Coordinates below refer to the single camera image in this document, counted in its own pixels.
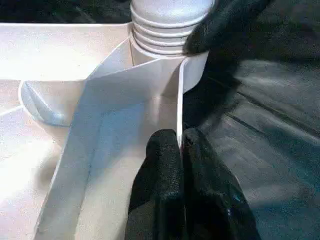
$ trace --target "ribbed cylindrical post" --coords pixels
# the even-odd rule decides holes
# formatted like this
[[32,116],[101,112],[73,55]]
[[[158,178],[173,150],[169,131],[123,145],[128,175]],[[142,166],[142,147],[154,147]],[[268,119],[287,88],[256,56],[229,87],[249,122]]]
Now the ribbed cylindrical post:
[[144,50],[177,56],[214,0],[132,0],[133,37]]

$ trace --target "white plastic part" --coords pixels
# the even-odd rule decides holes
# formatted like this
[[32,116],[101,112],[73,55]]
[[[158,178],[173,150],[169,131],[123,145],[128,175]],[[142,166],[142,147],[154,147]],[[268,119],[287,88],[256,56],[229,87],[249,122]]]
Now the white plastic part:
[[172,77],[163,71],[168,61],[155,59],[86,82],[36,240],[124,238],[147,141],[171,128],[181,145],[184,80],[199,80],[206,56],[186,58]]
[[181,55],[188,35],[212,6],[212,0],[132,0],[134,39],[148,52]]
[[[139,4],[132,3],[138,14]],[[171,7],[179,11],[179,4]],[[203,12],[196,7],[190,19],[177,13],[171,23],[149,18],[152,11],[139,15],[149,25],[133,16],[135,28],[0,24],[0,80],[22,81],[20,111],[64,147],[35,240],[123,239],[149,137],[172,128],[181,145],[183,93],[200,80],[208,55],[186,58],[182,42],[211,4],[204,0]],[[143,44],[146,38],[166,44]]]
[[31,240],[61,148],[16,106],[0,114],[0,153],[0,239]]

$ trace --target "plastic compartment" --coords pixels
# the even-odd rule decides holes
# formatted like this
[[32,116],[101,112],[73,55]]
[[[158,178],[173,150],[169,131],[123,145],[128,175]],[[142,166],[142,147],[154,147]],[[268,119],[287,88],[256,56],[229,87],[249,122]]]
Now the plastic compartment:
[[206,58],[186,58],[173,72],[164,72],[170,61],[156,59],[86,82],[36,240],[124,238],[146,143],[163,128],[181,143],[184,82],[201,78]]

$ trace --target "black glove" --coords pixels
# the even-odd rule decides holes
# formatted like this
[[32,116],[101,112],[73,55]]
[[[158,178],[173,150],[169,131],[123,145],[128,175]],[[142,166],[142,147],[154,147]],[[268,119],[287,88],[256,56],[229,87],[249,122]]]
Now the black glove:
[[217,0],[206,18],[188,37],[184,51],[199,54],[241,34],[273,0]]
[[258,240],[237,179],[205,137],[184,132],[183,160],[173,130],[154,133],[133,186],[126,240]]

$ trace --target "gloved finger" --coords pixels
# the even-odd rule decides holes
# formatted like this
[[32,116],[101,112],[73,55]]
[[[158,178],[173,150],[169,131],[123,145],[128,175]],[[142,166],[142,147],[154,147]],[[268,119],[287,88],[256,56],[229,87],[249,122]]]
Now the gloved finger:
[[187,55],[206,52],[241,33],[274,0],[218,0],[184,45]]
[[182,166],[172,129],[155,132],[132,186],[126,240],[183,239],[185,209]]
[[191,240],[260,240],[241,187],[196,128],[184,131],[185,212]]

